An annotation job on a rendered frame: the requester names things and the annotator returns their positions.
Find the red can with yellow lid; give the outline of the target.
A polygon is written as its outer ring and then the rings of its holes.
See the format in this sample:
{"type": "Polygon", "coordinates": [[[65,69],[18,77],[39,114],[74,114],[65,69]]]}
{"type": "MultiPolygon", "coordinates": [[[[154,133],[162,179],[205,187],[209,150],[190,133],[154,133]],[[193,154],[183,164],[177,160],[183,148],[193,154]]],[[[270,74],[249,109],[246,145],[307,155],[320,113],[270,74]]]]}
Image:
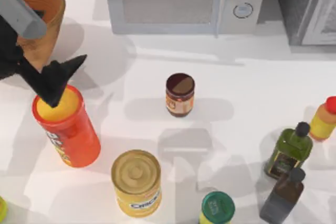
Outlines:
{"type": "Polygon", "coordinates": [[[87,114],[83,96],[76,87],[67,85],[55,108],[35,96],[32,113],[65,164],[82,168],[98,158],[100,141],[87,114]]]}

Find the brown wooden basket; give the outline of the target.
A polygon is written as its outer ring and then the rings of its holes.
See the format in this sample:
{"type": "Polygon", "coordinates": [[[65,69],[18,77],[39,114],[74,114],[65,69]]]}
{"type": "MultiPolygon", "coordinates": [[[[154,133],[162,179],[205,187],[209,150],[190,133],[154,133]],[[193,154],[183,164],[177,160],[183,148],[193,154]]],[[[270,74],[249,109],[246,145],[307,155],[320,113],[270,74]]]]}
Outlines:
{"type": "MultiPolygon", "coordinates": [[[[3,77],[14,74],[13,64],[6,61],[5,46],[13,49],[15,45],[21,46],[26,59],[37,69],[41,69],[48,61],[56,44],[60,26],[66,7],[65,0],[24,0],[41,19],[46,23],[47,31],[45,36],[39,39],[25,39],[18,36],[16,31],[2,17],[0,13],[0,71],[3,77]]],[[[0,12],[7,6],[1,5],[0,12]]]]}

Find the brown jar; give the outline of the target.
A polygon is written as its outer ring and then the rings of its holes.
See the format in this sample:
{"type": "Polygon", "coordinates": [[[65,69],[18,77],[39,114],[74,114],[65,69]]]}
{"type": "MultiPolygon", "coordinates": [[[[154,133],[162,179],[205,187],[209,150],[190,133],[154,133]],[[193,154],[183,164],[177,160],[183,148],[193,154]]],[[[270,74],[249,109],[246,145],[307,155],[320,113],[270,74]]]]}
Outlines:
{"type": "Polygon", "coordinates": [[[186,73],[178,72],[166,80],[165,105],[175,117],[187,116],[194,106],[195,81],[186,73]]]}

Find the yellow-green round object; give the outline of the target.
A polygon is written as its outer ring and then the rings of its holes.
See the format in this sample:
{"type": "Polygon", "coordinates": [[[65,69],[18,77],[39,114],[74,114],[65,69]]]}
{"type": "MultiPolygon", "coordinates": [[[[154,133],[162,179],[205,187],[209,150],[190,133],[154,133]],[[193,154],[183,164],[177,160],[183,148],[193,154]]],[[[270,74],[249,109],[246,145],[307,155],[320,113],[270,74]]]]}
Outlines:
{"type": "Polygon", "coordinates": [[[0,222],[2,222],[7,215],[7,203],[6,201],[0,196],[0,222]]]}

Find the pale microwave oven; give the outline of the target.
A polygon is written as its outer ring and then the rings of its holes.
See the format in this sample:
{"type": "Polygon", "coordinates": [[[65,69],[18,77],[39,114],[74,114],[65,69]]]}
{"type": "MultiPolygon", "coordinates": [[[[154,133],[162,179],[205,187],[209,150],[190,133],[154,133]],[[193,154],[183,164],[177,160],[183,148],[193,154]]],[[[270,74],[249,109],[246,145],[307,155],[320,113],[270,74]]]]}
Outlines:
{"type": "MultiPolygon", "coordinates": [[[[263,0],[225,0],[219,35],[250,34],[263,0]],[[233,9],[250,3],[254,12],[238,19],[233,9]]],[[[112,31],[119,35],[215,35],[219,0],[107,0],[112,31]]]]}

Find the microwave knob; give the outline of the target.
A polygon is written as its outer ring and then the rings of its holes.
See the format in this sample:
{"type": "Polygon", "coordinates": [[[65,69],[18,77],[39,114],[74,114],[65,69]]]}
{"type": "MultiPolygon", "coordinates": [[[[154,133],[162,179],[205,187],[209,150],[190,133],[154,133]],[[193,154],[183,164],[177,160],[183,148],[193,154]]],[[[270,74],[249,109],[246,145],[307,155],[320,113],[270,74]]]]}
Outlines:
{"type": "Polygon", "coordinates": [[[246,19],[254,12],[254,8],[250,3],[241,3],[234,7],[233,14],[238,19],[246,19]]]}

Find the yellow can with green lid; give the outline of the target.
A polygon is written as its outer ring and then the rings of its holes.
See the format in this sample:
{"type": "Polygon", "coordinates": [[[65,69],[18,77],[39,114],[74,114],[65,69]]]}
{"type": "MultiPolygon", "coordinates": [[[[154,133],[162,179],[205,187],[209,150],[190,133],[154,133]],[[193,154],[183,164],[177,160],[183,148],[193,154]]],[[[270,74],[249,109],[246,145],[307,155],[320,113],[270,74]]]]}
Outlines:
{"type": "Polygon", "coordinates": [[[231,224],[235,210],[229,195],[222,191],[210,192],[202,200],[198,224],[231,224]]]}

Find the green bottle with black cap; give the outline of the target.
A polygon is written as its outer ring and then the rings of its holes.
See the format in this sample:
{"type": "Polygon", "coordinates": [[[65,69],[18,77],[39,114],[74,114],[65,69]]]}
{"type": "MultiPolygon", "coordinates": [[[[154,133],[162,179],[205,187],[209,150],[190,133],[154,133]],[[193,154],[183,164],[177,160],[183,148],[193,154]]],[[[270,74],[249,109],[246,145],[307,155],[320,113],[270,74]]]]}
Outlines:
{"type": "Polygon", "coordinates": [[[294,129],[284,129],[265,165],[266,175],[279,179],[282,174],[288,173],[293,168],[300,168],[308,159],[313,147],[309,132],[310,125],[303,121],[294,129]]]}

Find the dark brown bottle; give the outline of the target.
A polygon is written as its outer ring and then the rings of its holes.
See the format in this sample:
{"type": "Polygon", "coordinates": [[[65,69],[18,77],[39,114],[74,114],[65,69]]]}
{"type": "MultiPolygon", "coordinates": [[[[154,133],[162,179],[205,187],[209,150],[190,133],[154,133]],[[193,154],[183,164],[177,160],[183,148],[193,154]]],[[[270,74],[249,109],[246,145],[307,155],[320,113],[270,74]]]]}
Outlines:
{"type": "Polygon", "coordinates": [[[260,218],[269,224],[283,224],[303,192],[305,176],[298,167],[282,174],[262,206],[260,218]]]}

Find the yellow bottle with red cap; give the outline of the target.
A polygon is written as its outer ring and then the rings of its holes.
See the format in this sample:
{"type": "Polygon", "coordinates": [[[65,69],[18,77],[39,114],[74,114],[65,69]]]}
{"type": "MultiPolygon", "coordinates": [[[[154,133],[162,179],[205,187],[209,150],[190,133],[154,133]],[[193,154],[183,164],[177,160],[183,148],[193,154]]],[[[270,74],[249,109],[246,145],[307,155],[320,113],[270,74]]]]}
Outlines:
{"type": "Polygon", "coordinates": [[[336,96],[321,104],[310,122],[310,136],[317,141],[328,139],[336,128],[336,96]]]}

